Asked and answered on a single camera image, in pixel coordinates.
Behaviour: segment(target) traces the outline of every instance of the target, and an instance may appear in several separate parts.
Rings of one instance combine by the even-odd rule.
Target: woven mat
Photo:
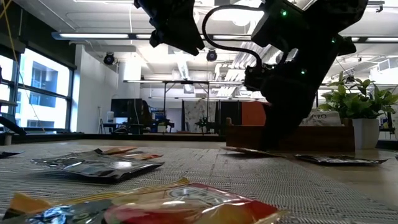
[[[222,149],[140,147],[160,153],[165,164],[119,184],[76,180],[57,170],[31,164],[33,158],[62,156],[97,146],[32,144],[2,147],[25,153],[0,160],[0,214],[15,191],[50,200],[63,200],[105,191],[166,184],[187,177],[245,197],[275,205],[290,214],[281,223],[396,224],[398,211],[335,180],[282,158],[248,159]]]

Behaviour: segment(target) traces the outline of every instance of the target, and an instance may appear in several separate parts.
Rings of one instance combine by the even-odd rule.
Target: black cable
[[[256,66],[257,67],[262,67],[262,60],[261,60],[260,56],[255,51],[249,50],[249,49],[243,49],[243,48],[240,48],[240,47],[222,46],[220,44],[215,43],[213,40],[210,39],[210,37],[208,36],[208,34],[206,32],[206,23],[209,20],[211,15],[213,15],[216,11],[220,11],[220,10],[223,10],[223,9],[240,9],[240,10],[248,10],[248,11],[263,11],[263,9],[249,7],[249,6],[240,6],[240,5],[218,6],[218,7],[214,8],[214,9],[210,10],[206,14],[205,18],[203,19],[203,23],[201,25],[201,30],[202,30],[203,36],[205,37],[206,41],[210,45],[212,45],[212,46],[214,46],[214,47],[216,47],[218,49],[222,49],[222,50],[230,50],[230,51],[237,51],[237,52],[244,52],[244,53],[251,54],[251,55],[253,55],[256,58],[256,61],[257,61]]]
[[[283,56],[280,59],[280,62],[278,63],[277,66],[283,65],[286,62],[287,56],[289,56],[289,45],[288,45],[288,43],[284,39],[280,39],[280,41],[282,41],[282,43],[284,45],[284,49],[282,50]]]

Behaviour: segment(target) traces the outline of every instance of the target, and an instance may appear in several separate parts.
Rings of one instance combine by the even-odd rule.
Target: potted plant
[[[356,149],[374,149],[379,140],[378,117],[385,113],[395,113],[391,107],[398,101],[398,95],[391,93],[392,89],[380,90],[371,80],[355,79],[354,85],[345,84],[343,73],[339,80],[329,84],[337,86],[337,90],[322,96],[326,103],[319,106],[323,111],[337,111],[341,119],[352,119]],[[373,85],[374,91],[368,91]],[[359,93],[351,90],[357,88]]]

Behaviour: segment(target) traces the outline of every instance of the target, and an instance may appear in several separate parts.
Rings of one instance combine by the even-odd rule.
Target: yellow cable
[[[4,6],[4,10],[3,10],[2,13],[0,14],[0,19],[3,17],[3,15],[5,15],[5,13],[6,13],[8,7],[11,5],[11,2],[12,2],[12,0],[10,0],[10,1],[7,3],[7,5]]]
[[[1,15],[0,15],[0,19],[1,19],[2,15],[4,15],[4,17],[6,18],[6,24],[7,24],[7,29],[8,29],[8,36],[9,36],[10,42],[11,42],[12,53],[14,54],[14,59],[15,59],[15,62],[16,62],[16,64],[17,64],[17,71],[18,71],[19,76],[21,77],[22,85],[23,85],[24,88],[25,88],[25,93],[26,93],[26,96],[27,96],[27,98],[28,98],[28,100],[29,100],[29,95],[27,94],[26,87],[25,87],[25,84],[24,84],[24,78],[22,77],[21,72],[19,71],[18,57],[17,57],[17,53],[16,53],[16,51],[15,51],[14,40],[12,39],[11,27],[10,27],[10,23],[9,23],[9,21],[8,21],[8,16],[7,16],[7,8],[8,8],[8,6],[10,5],[11,2],[12,2],[12,0],[9,0],[9,2],[8,2],[7,5],[6,5],[6,0],[3,0],[2,5],[4,6],[4,10],[3,10],[3,12],[2,12]],[[39,122],[39,125],[41,126],[43,132],[45,133],[45,129],[44,129],[44,127],[42,126],[42,123],[41,123],[39,117],[38,117],[37,114],[36,114],[35,108],[33,107],[32,103],[29,102],[29,104],[30,104],[30,106],[31,106],[32,109],[33,109],[33,113],[35,114],[35,116],[36,116],[36,118],[37,118],[37,121]]]

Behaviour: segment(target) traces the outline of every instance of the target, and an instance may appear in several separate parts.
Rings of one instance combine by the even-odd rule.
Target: black robotic arm
[[[148,13],[150,23],[156,28],[150,38],[153,47],[165,43],[193,55],[204,48],[193,20],[194,3],[195,0],[135,1],[136,7]],[[264,105],[267,116],[264,149],[276,147],[280,138],[291,133],[309,115],[317,90],[336,57],[355,53],[351,38],[343,38],[338,33],[358,22],[367,4],[368,0],[318,0],[303,11],[288,0],[266,0],[258,8],[219,6],[205,16],[202,33],[209,44],[246,52],[256,58],[256,66],[245,70],[244,86],[251,91],[261,91],[269,102]],[[214,12],[222,9],[263,11],[251,40],[261,47],[271,44],[283,51],[278,65],[272,68],[264,64],[252,50],[212,41],[206,33],[206,23]],[[286,62],[292,49],[298,51],[292,61]]]

